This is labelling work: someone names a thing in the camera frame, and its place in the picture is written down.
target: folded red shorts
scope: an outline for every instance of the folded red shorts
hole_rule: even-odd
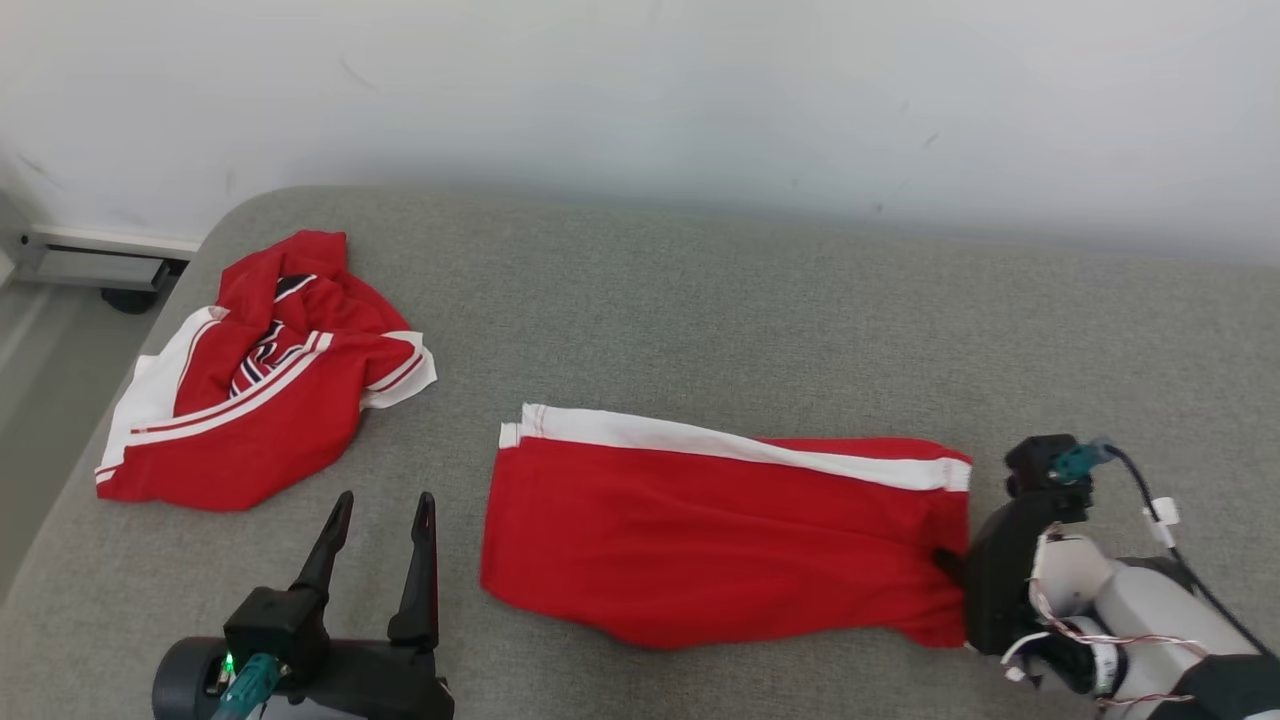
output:
[[[652,648],[856,626],[964,643],[963,592],[934,564],[968,546],[955,450],[545,405],[498,447],[480,582],[509,605]]]

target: white cable clip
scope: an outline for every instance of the white cable clip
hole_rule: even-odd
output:
[[[1174,503],[1174,498],[1171,497],[1157,497],[1152,501],[1152,505],[1156,507],[1156,518],[1151,516],[1149,509],[1142,509],[1142,514],[1151,524],[1151,536],[1165,547],[1174,547],[1176,544],[1174,542],[1174,533],[1169,528],[1170,525],[1176,525],[1181,519],[1178,515],[1178,505]]]

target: white wall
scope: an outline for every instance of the white wall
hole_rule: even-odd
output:
[[[0,187],[479,179],[1280,261],[1275,0],[5,0]]]

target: clothing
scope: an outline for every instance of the clothing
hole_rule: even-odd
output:
[[[965,552],[969,471],[920,439],[526,405],[499,434],[480,582],[653,648],[864,625],[955,647],[963,592],[933,555]]]
[[[303,231],[223,272],[111,416],[99,497],[244,510],[337,460],[364,407],[436,379],[421,333]]]

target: gray fabric surface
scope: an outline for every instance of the gray fabric surface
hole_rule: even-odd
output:
[[[748,436],[906,434],[975,457],[972,519],[1028,434],[1108,433],[1178,497],[1189,559],[1280,643],[1280,274],[859,237],[819,227],[296,188],[212,232],[146,343],[219,270],[300,228],[349,233],[352,269],[435,354],[440,380],[365,415],[328,470],[239,515],[93,496],[105,424],[0,615],[0,717],[147,717],[172,642],[287,584],[356,492],[328,625],[381,637],[419,491],[439,502],[438,651],[460,717],[1084,717],[991,659],[879,629],[646,652],[486,597],[476,582],[498,423],[525,401]],[[1100,473],[1087,532],[1153,552],[1138,496]]]

